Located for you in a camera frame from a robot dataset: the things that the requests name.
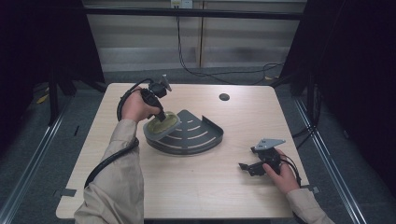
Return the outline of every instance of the wire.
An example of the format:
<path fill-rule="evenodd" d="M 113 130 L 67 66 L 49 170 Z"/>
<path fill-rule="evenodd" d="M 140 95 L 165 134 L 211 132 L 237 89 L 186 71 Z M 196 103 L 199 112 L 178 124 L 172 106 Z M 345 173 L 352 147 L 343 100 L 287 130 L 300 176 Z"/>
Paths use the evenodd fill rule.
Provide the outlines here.
<path fill-rule="evenodd" d="M 190 73 L 190 74 L 192 74 L 194 76 L 197 76 L 197 77 L 211 77 L 211 78 L 214 78 L 217 81 L 225 82 L 225 83 L 230 84 L 230 85 L 240 85 L 240 84 L 233 83 L 233 82 L 224 80 L 222 78 L 218 78 L 216 76 L 229 75 L 229 74 L 253 74 L 253 73 L 262 72 L 262 78 L 260 78 L 260 80 L 255 81 L 255 82 L 250 83 L 250 84 L 244 84 L 244 85 L 257 85 L 257 84 L 259 84 L 260 82 L 262 82 L 265 79 L 265 71 L 271 70 L 273 68 L 276 68 L 276 67 L 284 64 L 284 63 L 267 63 L 260 70 L 244 71 L 244 72 L 237 71 L 237 72 L 221 72 L 221 73 L 212 73 L 212 74 L 201 73 L 201 72 L 193 72 L 186 66 L 186 64 L 184 63 L 184 59 L 183 59 L 183 52 L 182 52 L 182 47 L 181 47 L 181 37 L 180 37 L 180 17 L 177 17 L 177 49 L 178 49 L 178 58 L 179 58 L 180 64 L 184 68 L 184 70 L 186 70 L 188 73 Z"/>
<path fill-rule="evenodd" d="M 308 140 L 308 138 L 312 135 L 312 133 L 314 132 L 314 130 L 312 130 L 309 135 L 306 136 L 306 138 L 303 140 L 303 142 L 301 142 L 296 148 L 297 150 L 306 142 L 306 140 Z"/>
<path fill-rule="evenodd" d="M 321 110 L 321 103 L 323 100 L 323 96 L 319 91 L 319 88 L 316 89 L 316 98 L 315 98 L 315 106 L 316 106 L 316 115 L 314 116 L 314 126 L 318 127 L 319 118 L 320 118 L 320 110 Z"/>
<path fill-rule="evenodd" d="M 306 132 L 308 132 L 309 127 L 308 128 L 303 128 L 301 131 L 295 133 L 294 135 L 292 135 L 292 138 L 296 138 L 296 137 L 300 137 L 301 135 L 305 134 Z"/>
<path fill-rule="evenodd" d="M 151 78 L 143 79 L 143 80 L 137 82 L 136 84 L 134 84 L 134 85 L 132 86 L 132 88 L 129 89 L 127 92 L 125 92 L 124 95 L 121 97 L 120 102 L 119 102 L 119 105 L 117 106 L 117 119 L 118 119 L 119 121 L 120 121 L 121 118 L 122 118 L 122 107 L 123 107 L 123 105 L 125 104 L 126 99 L 128 99 L 128 97 L 135 91 L 135 88 L 136 88 L 138 85 L 142 84 L 142 83 L 145 82 L 145 81 L 149 81 L 150 83 L 153 83 L 153 82 L 154 82 Z"/>
<path fill-rule="evenodd" d="M 99 163 L 99 164 L 92 170 L 92 172 L 88 175 L 88 178 L 87 178 L 87 180 L 85 181 L 85 184 L 84 184 L 84 188 L 87 188 L 88 185 L 90 185 L 90 183 L 96 178 L 96 176 L 97 176 L 103 169 L 105 169 L 105 167 L 107 167 L 111 162 L 113 162 L 113 161 L 115 161 L 116 159 L 118 159 L 118 158 L 124 156 L 125 154 L 127 154 L 127 153 L 130 152 L 130 151 L 132 151 L 135 147 L 138 147 L 138 146 L 139 146 L 139 140 L 138 140 L 137 138 L 135 138 L 135 139 L 134 139 L 134 142 L 133 142 L 130 146 L 128 146 L 128 147 L 126 147 L 126 148 L 124 148 L 124 149 L 122 149 L 122 150 L 120 150 L 120 151 L 114 153 L 113 155 L 107 157 L 105 160 L 103 160 L 101 163 Z"/>
<path fill-rule="evenodd" d="M 283 161 L 283 162 L 285 162 L 285 163 L 287 163 L 288 166 L 290 166 L 291 169 L 293 169 L 293 171 L 294 171 L 294 173 L 295 173 L 295 175 L 296 175 L 297 184 L 298 184 L 299 187 L 301 187 L 300 173 L 298 172 L 298 169 L 297 169 L 296 164 L 294 163 L 294 161 L 293 161 L 290 157 L 288 157 L 288 156 L 285 156 L 285 157 L 286 157 L 287 159 L 289 159 L 291 162 L 289 162 L 288 160 L 283 160 L 283 159 L 280 159 L 280 160 Z"/>

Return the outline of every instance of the black pole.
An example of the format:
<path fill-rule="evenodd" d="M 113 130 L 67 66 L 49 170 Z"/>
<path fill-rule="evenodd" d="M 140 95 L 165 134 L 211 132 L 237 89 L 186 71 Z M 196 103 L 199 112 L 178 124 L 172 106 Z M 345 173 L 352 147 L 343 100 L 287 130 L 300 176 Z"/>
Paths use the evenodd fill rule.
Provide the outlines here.
<path fill-rule="evenodd" d="M 53 65 L 49 70 L 49 101 L 50 101 L 50 118 L 49 126 L 58 118 L 59 115 L 59 104 L 58 104 L 58 92 L 57 92 L 57 80 Z"/>
<path fill-rule="evenodd" d="M 303 13 L 231 11 L 186 8 L 137 8 L 137 7 L 35 7 L 40 13 L 83 13 L 92 15 L 179 16 L 205 18 L 240 18 L 299 21 L 307 17 Z"/>
<path fill-rule="evenodd" d="M 306 113 L 309 119 L 315 120 L 314 101 L 315 101 L 315 75 L 312 69 L 309 71 L 308 85 L 306 89 Z"/>

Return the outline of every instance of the hand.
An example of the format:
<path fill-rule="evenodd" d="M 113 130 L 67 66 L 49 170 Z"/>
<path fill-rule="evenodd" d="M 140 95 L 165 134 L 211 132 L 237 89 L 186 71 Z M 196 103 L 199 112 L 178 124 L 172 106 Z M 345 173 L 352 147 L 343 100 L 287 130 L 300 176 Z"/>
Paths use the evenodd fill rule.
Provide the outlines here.
<path fill-rule="evenodd" d="M 147 105 L 143 99 L 140 91 L 134 91 L 122 107 L 122 119 L 132 119 L 136 123 L 140 120 L 146 119 L 151 114 L 159 114 L 161 109 L 156 106 Z"/>
<path fill-rule="evenodd" d="M 283 160 L 286 159 L 285 154 L 277 149 L 277 152 L 280 154 Z M 263 164 L 262 168 L 265 172 L 271 177 L 274 181 L 277 188 L 284 194 L 289 193 L 294 189 L 299 189 L 300 186 L 297 184 L 296 177 L 294 176 L 293 171 L 290 169 L 289 165 L 285 162 L 280 163 L 280 175 L 278 175 L 270 165 Z"/>

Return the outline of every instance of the tan sleeve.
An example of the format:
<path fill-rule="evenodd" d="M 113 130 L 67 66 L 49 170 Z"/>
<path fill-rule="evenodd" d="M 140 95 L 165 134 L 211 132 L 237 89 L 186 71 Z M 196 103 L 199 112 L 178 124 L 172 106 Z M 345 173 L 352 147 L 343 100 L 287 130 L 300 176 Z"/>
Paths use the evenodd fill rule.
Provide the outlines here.
<path fill-rule="evenodd" d="M 295 189 L 286 195 L 291 210 L 304 222 L 311 224 L 333 224 L 320 208 L 314 194 L 309 189 Z"/>
<path fill-rule="evenodd" d="M 121 120 L 102 160 L 128 147 L 136 136 L 136 122 Z M 84 203 L 76 223 L 143 223 L 143 176 L 139 148 L 110 163 L 84 189 Z"/>

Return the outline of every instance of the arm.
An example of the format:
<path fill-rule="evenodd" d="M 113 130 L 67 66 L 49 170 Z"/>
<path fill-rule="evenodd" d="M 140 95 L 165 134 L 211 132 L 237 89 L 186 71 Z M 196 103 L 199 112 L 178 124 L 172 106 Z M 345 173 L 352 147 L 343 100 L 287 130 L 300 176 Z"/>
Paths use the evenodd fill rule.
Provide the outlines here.
<path fill-rule="evenodd" d="M 284 155 L 281 150 L 278 152 L 280 155 Z M 277 175 L 268 164 L 264 164 L 262 168 L 273 179 L 279 190 L 286 195 L 291 210 L 300 219 L 308 224 L 333 224 L 332 220 L 320 208 L 312 192 L 308 189 L 300 189 L 293 171 L 286 163 L 281 163 L 280 175 Z"/>
<path fill-rule="evenodd" d="M 139 91 L 132 93 L 102 160 L 132 144 L 138 122 L 159 111 L 146 105 Z M 143 223 L 143 187 L 137 147 L 109 164 L 84 189 L 84 203 L 75 213 L 76 223 Z"/>

